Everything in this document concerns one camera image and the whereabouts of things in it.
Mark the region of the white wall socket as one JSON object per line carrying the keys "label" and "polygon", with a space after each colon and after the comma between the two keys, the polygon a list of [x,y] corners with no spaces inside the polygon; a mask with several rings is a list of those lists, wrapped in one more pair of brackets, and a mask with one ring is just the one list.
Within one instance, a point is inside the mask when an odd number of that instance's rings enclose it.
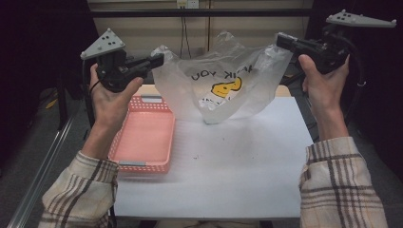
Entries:
{"label": "white wall socket", "polygon": [[178,9],[191,9],[195,10],[200,7],[199,0],[177,0]]}

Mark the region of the clear printed plastic bag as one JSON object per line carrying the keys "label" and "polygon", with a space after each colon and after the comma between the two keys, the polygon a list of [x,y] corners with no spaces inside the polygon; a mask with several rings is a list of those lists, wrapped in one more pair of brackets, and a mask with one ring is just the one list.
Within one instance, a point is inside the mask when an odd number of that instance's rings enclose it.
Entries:
{"label": "clear printed plastic bag", "polygon": [[166,46],[155,86],[178,120],[218,124],[260,113],[275,98],[293,53],[276,45],[246,47],[223,31],[210,51],[184,60]]}

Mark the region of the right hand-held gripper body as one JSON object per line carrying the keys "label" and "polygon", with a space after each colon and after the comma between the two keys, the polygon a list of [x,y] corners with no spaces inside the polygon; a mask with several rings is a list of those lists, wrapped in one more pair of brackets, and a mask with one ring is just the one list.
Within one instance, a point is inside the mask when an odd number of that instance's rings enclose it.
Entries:
{"label": "right hand-held gripper body", "polygon": [[327,74],[341,67],[349,55],[357,55],[357,47],[352,42],[355,28],[392,29],[397,20],[386,21],[363,14],[353,14],[345,9],[327,17],[328,23],[322,29],[321,38],[314,40],[296,40],[296,55],[306,54],[315,62],[321,74]]}

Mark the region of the person's left hand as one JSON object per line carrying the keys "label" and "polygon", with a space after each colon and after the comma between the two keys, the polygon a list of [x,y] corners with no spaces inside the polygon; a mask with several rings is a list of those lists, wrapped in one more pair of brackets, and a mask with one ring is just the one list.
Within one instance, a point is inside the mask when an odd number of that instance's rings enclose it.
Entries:
{"label": "person's left hand", "polygon": [[98,82],[97,64],[90,67],[90,97],[92,98],[95,125],[120,129],[125,119],[132,96],[142,86],[144,79],[136,77],[123,92],[113,93]]}

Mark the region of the grey metal rail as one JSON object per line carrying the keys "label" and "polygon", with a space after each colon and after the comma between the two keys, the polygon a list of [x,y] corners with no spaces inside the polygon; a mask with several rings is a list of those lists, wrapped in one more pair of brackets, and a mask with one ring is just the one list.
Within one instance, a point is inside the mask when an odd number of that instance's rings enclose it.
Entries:
{"label": "grey metal rail", "polygon": [[18,204],[7,228],[25,228],[29,216],[36,204],[36,202],[42,196],[42,189],[44,188],[45,181],[48,178],[48,174],[52,165],[66,140],[66,137],[71,129],[74,117],[70,117],[61,130],[57,131],[57,134],[43,160],[39,170],[32,183],[29,186],[28,191],[23,196],[22,200]]}

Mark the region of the black horizontal shelf bar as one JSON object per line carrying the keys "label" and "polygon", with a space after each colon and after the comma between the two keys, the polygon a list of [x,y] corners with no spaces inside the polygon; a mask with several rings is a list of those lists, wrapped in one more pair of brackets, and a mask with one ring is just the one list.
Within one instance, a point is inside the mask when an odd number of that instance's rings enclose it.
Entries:
{"label": "black horizontal shelf bar", "polygon": [[97,9],[94,18],[114,17],[299,17],[312,16],[313,9]]}

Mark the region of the person's right hand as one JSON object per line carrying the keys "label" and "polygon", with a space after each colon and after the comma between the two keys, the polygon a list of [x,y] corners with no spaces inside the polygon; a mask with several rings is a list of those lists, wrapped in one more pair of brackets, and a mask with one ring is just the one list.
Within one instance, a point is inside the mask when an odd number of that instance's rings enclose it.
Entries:
{"label": "person's right hand", "polygon": [[306,75],[302,88],[308,93],[312,110],[319,113],[340,109],[342,90],[349,74],[350,57],[346,58],[342,66],[327,74],[321,74],[313,59],[306,54],[300,55],[298,60]]}

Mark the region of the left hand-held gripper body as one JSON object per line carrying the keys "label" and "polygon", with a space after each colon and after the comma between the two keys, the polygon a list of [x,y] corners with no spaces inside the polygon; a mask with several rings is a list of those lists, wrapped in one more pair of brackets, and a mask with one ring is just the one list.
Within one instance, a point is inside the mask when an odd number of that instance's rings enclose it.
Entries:
{"label": "left hand-held gripper body", "polygon": [[125,52],[125,43],[108,28],[81,55],[83,61],[96,59],[97,76],[107,90],[117,93],[126,89],[136,77],[145,78],[150,69],[148,58],[134,59]]}

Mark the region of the pink perforated plastic basket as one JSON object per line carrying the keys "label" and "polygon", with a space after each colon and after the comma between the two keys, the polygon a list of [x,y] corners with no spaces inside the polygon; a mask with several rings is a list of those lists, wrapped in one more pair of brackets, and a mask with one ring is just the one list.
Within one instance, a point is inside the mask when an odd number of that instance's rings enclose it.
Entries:
{"label": "pink perforated plastic basket", "polygon": [[174,114],[161,96],[135,95],[108,156],[121,172],[166,174],[174,128]]}

